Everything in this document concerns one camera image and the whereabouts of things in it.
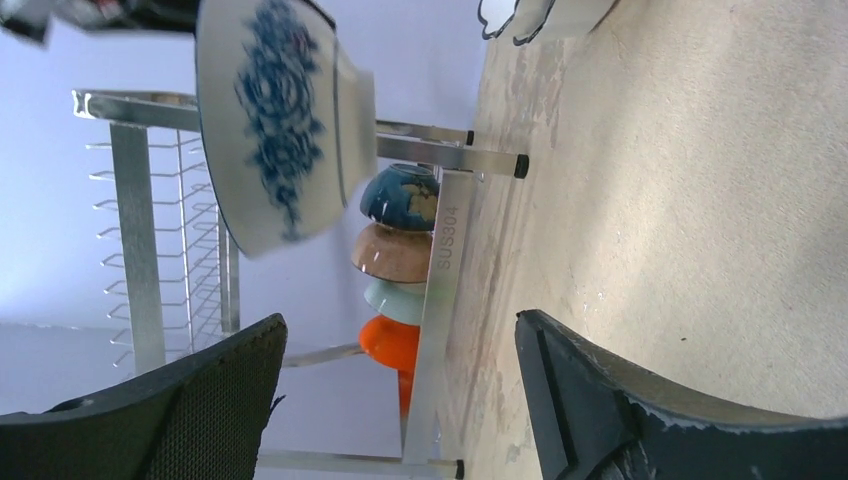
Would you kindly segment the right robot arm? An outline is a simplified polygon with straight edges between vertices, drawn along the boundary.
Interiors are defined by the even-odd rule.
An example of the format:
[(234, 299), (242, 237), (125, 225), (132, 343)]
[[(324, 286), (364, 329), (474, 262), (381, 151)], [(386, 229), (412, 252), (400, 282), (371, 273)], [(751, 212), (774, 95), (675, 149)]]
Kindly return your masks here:
[(198, 0), (1, 0), (1, 30), (43, 46), (54, 21), (90, 33), (193, 34)]

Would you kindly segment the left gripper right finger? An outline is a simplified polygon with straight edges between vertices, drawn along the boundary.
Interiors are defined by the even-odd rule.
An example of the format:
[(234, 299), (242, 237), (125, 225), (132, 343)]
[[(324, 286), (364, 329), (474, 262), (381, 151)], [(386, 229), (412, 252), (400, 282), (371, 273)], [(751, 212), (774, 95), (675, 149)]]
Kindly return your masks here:
[(721, 399), (647, 370), (541, 310), (515, 344), (546, 479), (843, 479), (847, 421)]

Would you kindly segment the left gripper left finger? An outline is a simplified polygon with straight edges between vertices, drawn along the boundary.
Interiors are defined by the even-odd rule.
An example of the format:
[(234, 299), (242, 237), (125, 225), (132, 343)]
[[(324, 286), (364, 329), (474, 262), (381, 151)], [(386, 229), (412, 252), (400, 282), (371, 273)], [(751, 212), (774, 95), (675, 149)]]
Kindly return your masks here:
[(251, 479), (287, 326), (269, 317), (42, 413), (1, 418), (4, 479)]

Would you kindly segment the teal blue bowl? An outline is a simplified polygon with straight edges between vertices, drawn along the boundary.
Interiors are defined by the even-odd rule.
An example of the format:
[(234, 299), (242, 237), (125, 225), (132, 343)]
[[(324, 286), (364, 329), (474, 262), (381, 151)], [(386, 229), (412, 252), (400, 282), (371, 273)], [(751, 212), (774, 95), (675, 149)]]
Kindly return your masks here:
[(435, 227), (440, 183), (424, 167), (392, 163), (367, 185), (360, 212), (391, 228), (431, 232)]

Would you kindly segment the white fluted bowl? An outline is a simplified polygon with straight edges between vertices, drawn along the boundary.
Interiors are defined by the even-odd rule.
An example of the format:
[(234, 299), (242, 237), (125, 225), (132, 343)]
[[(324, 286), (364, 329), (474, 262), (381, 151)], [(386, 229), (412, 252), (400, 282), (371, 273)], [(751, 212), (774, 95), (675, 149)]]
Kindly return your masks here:
[(614, 0), (552, 1), (541, 22), (526, 34), (515, 35), (514, 46), (576, 38), (590, 33), (610, 12)]
[(518, 0), (479, 0), (477, 19), (484, 40), (497, 38), (514, 18)]

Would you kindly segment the white blue floral bowl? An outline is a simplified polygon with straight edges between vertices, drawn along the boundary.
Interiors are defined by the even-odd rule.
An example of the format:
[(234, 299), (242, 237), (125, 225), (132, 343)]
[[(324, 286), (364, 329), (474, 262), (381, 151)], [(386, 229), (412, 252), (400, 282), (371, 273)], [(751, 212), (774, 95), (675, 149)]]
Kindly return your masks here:
[(251, 259), (334, 226), (377, 171), (373, 75), (314, 1), (204, 1), (196, 93), (219, 211)]

